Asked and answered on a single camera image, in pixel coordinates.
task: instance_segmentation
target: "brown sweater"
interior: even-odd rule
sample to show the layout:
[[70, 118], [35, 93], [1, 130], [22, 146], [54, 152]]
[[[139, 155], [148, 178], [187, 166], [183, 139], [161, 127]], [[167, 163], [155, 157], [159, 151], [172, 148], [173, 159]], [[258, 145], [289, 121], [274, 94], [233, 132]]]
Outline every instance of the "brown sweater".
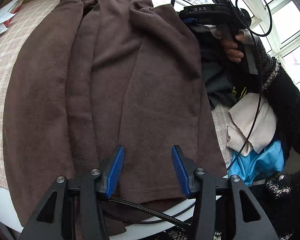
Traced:
[[117, 144], [127, 200], [182, 197], [174, 144], [224, 176], [200, 73], [197, 40], [171, 5], [61, 0], [23, 45], [5, 101], [5, 170], [21, 223], [56, 177], [97, 168]]

